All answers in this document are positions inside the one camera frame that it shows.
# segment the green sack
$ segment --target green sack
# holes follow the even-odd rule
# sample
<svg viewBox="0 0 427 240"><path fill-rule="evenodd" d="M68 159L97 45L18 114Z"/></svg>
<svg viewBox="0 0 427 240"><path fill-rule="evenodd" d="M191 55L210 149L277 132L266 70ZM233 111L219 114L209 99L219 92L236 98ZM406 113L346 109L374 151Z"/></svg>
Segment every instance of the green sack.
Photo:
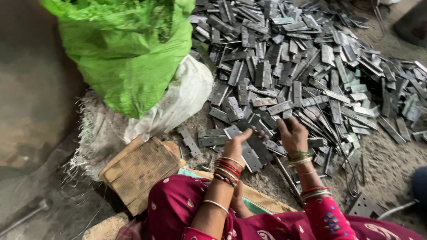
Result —
<svg viewBox="0 0 427 240"><path fill-rule="evenodd" d="M114 111L140 118L190 52L195 0L41 0L85 82Z"/></svg>

